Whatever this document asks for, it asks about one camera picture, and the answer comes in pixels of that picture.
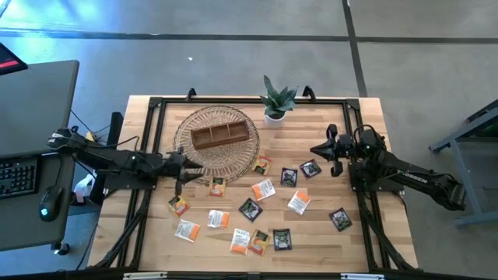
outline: potted plant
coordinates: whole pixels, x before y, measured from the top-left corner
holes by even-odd
[[[265,109],[265,123],[270,128],[280,128],[286,118],[286,112],[293,110],[294,98],[296,97],[297,88],[288,90],[287,87],[280,93],[272,86],[270,79],[265,76],[265,86],[268,91],[268,96],[260,96],[263,103],[266,105]]]

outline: succulent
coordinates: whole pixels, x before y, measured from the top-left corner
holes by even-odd
[[[280,93],[272,86],[270,78],[265,76],[265,86],[268,91],[268,97],[260,96],[263,103],[266,105],[265,115],[272,119],[279,119],[288,110],[293,110],[294,98],[296,97],[297,88],[283,89]]]

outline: wicker tray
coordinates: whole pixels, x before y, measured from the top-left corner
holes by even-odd
[[[249,128],[249,140],[202,150],[194,149],[190,133],[192,129],[244,120]],[[205,175],[197,179],[198,182],[208,184],[210,177],[235,180],[244,175],[258,157],[259,134],[251,119],[240,110],[223,105],[208,106],[195,111],[180,124],[174,136],[174,148],[179,146],[184,147],[184,154],[189,159],[204,166],[195,171]]]

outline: keyboard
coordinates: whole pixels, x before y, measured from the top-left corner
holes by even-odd
[[[38,156],[0,160],[0,199],[37,192]]]

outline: desk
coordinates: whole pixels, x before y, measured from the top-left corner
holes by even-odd
[[[52,152],[47,140],[68,125],[79,62],[57,61],[30,65],[27,70],[0,76],[0,159]],[[38,205],[44,190],[55,184],[58,156],[42,156],[38,163],[38,192],[0,201],[0,251],[58,243],[65,234],[75,164],[61,156],[58,184],[65,194],[58,217],[40,219]]]
[[[150,96],[130,96],[121,132],[123,141],[135,135],[142,135]],[[359,99],[363,123],[373,125],[389,139],[377,98]],[[201,104],[168,104],[163,125],[160,152],[173,148],[173,138],[178,125],[192,112],[204,107]],[[174,236],[179,218],[167,206],[174,196],[174,180],[161,179],[153,192],[146,234],[143,243],[139,269],[142,271],[282,271],[282,272],[338,272],[368,271],[359,210],[355,194],[349,186],[346,160],[344,173],[336,178],[330,176],[331,163],[309,152],[310,147],[325,141],[325,129],[337,124],[339,134],[345,133],[341,107],[331,105],[298,105],[286,117],[283,128],[267,128],[264,122],[262,104],[234,104],[242,110],[258,128],[261,138],[260,155],[273,159],[268,176],[275,183],[276,194],[260,201],[263,213],[251,223],[238,212],[247,198],[254,199],[251,185],[265,179],[249,172],[236,181],[229,182],[224,198],[207,195],[207,187],[189,183],[183,196],[191,208],[182,219],[196,222],[201,230],[195,243],[189,243]],[[153,118],[151,135],[155,134],[157,114]],[[121,149],[133,149],[134,143],[127,143]],[[149,140],[148,151],[152,148]],[[297,188],[280,187],[279,178],[283,167],[299,169],[299,165],[315,158],[323,172],[305,180],[300,171]],[[311,199],[302,216],[287,208],[287,203],[296,190],[308,194]],[[95,264],[112,247],[123,230],[130,191],[117,191],[103,203],[96,237],[93,241],[89,265]],[[410,235],[409,224],[402,203],[390,193],[379,193],[384,231],[404,258],[417,266]],[[328,213],[343,207],[353,225],[339,232],[328,217]],[[219,209],[230,212],[229,228],[209,229],[208,212]],[[291,230],[293,249],[274,251],[273,242],[268,245],[264,256],[249,251],[247,256],[230,252],[233,229],[244,229],[252,233],[255,229],[272,234],[273,229]],[[134,247],[134,236],[128,248],[129,261]],[[378,242],[373,238],[375,257],[380,264]]]

